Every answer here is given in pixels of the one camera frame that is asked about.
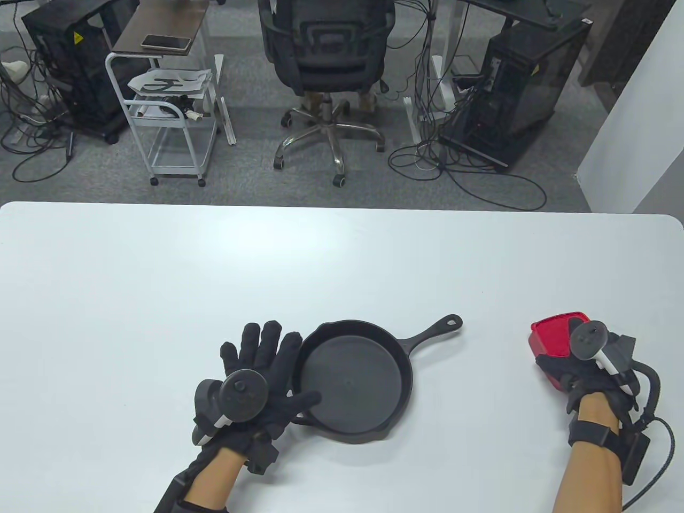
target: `computer case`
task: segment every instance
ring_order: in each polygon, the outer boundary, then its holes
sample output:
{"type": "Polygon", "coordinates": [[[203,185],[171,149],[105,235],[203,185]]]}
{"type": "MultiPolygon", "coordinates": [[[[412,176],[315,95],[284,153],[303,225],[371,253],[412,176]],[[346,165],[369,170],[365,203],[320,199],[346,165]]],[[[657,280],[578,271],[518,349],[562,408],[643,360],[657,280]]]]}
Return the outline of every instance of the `computer case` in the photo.
{"type": "MultiPolygon", "coordinates": [[[[46,81],[60,91],[68,124],[110,144],[127,125],[111,86],[105,58],[133,16],[139,0],[52,0],[22,18],[46,81]]],[[[114,69],[127,98],[128,81],[149,69],[145,60],[118,59],[114,69]]]]}
{"type": "Polygon", "coordinates": [[[512,165],[553,115],[591,25],[577,19],[548,31],[518,23],[491,38],[483,81],[469,107],[443,127],[443,142],[512,165]]]}

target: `smartphone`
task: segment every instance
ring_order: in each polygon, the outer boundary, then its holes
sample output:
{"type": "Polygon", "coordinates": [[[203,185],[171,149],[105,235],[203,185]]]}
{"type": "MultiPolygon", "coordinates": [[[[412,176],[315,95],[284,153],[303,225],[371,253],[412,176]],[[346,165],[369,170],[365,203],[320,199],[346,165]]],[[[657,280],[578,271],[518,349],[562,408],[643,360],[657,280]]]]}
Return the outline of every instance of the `smartphone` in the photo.
{"type": "Polygon", "coordinates": [[[184,52],[190,46],[190,42],[190,38],[175,38],[173,36],[155,36],[153,34],[148,34],[140,46],[154,50],[184,52]]]}

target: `cast iron skillet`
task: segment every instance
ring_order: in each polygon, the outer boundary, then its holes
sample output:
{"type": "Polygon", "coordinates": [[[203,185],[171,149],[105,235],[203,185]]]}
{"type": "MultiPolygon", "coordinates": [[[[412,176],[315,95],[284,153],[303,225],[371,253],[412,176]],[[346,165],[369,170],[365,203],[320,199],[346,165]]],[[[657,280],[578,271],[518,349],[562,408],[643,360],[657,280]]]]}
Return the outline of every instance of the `cast iron skillet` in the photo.
{"type": "Polygon", "coordinates": [[[447,315],[421,334],[397,340],[369,322],[322,324],[302,344],[292,390],[318,390],[323,400],[293,422],[317,427],[348,443],[384,438],[411,395],[408,355],[418,344],[462,325],[460,317],[447,315]]]}

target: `wrist strap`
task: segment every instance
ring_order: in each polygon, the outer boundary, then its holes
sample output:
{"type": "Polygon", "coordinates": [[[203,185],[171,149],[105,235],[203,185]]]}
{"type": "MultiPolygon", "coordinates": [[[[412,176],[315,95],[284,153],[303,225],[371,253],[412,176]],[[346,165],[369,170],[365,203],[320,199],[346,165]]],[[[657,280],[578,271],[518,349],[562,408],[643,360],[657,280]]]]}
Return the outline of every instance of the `wrist strap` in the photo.
{"type": "Polygon", "coordinates": [[[589,442],[608,449],[618,457],[621,466],[629,450],[610,427],[594,422],[578,421],[577,416],[570,422],[570,436],[568,437],[570,446],[575,442],[589,442]]]}

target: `black glove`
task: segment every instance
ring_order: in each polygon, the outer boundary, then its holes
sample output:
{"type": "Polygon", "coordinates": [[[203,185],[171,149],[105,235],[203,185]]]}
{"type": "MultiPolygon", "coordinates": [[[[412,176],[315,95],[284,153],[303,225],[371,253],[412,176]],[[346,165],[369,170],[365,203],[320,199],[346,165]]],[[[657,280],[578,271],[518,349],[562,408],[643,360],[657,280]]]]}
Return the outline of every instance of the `black glove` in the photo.
{"type": "MultiPolygon", "coordinates": [[[[576,323],[568,323],[570,332],[575,327],[576,323]]],[[[638,409],[634,396],[624,393],[617,381],[605,369],[599,369],[596,362],[580,360],[572,352],[567,357],[540,354],[536,362],[541,370],[556,379],[568,393],[568,413],[579,411],[579,402],[585,395],[603,392],[618,420],[625,427],[632,427],[629,412],[632,408],[638,409]]]]}
{"type": "Polygon", "coordinates": [[[189,482],[194,481],[197,474],[216,457],[221,447],[227,447],[245,456],[250,471],[263,473],[264,466],[250,466],[250,461],[259,461],[265,453],[273,454],[272,460],[275,461],[278,452],[272,447],[271,442],[283,433],[298,413],[312,408],[321,401],[321,394],[315,391],[287,397],[290,377],[299,349],[302,347],[302,337],[296,332],[288,333],[282,339],[280,350],[276,352],[281,330],[282,327],[276,321],[268,321],[263,331],[258,324],[249,323],[242,332],[239,356],[232,343],[226,342],[221,346],[221,359],[226,376],[240,369],[258,371],[268,383],[268,401],[255,418],[223,427],[202,447],[199,456],[187,470],[189,482]]]}

